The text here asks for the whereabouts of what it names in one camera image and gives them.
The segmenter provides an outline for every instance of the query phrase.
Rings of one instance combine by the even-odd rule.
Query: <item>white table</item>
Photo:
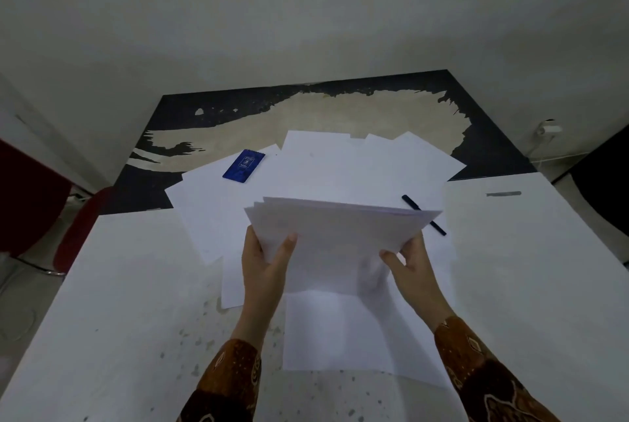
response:
[[[512,197],[486,193],[520,191]],[[457,311],[564,421],[629,413],[629,275],[540,174],[449,182]],[[0,421],[173,421],[240,313],[173,210],[100,217],[0,401]],[[452,390],[379,372],[281,371],[256,420],[466,420]]]

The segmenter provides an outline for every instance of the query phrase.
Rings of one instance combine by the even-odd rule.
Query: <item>person's right hand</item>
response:
[[[421,232],[407,241],[400,253],[406,264],[391,251],[381,250],[380,257],[391,269],[397,288],[406,302],[434,333],[439,324],[454,316],[454,311],[436,282]]]

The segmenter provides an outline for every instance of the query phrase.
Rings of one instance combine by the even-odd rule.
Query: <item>black table surface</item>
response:
[[[374,78],[328,81],[307,85],[282,85],[224,91],[195,92],[164,95],[136,148],[164,156],[185,155],[190,152],[189,143],[164,149],[153,146],[145,137],[146,131],[214,127],[245,116],[268,111],[277,104],[298,93],[320,92],[331,96],[360,92],[370,95],[375,91],[412,89],[432,93],[445,91],[439,100],[454,101],[459,111],[470,121],[461,145],[452,156],[467,166],[452,180],[496,177],[535,172],[533,165],[498,129],[496,124],[476,104],[463,86],[443,69],[424,73],[400,74]],[[203,109],[202,116],[194,111]],[[135,153],[131,156],[142,159]],[[138,212],[172,208],[164,190],[182,180],[183,172],[156,172],[125,165],[114,185],[114,191],[103,214]]]

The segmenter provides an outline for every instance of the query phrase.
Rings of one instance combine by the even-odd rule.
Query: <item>hand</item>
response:
[[[405,258],[406,265],[391,251],[381,250],[380,257],[391,269],[397,288],[406,302],[429,329],[435,332],[439,324],[454,316],[454,311],[436,282],[421,232],[407,241],[400,253]]]
[[[271,318],[284,293],[286,269],[296,244],[297,235],[295,233],[288,235],[277,249],[271,263],[267,263],[254,228],[247,227],[242,250],[245,304],[232,338],[242,339],[258,351],[262,348]]]

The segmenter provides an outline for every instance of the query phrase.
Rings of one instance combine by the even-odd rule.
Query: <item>blue notepad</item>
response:
[[[245,183],[263,158],[263,153],[245,149],[223,174],[223,178]]]

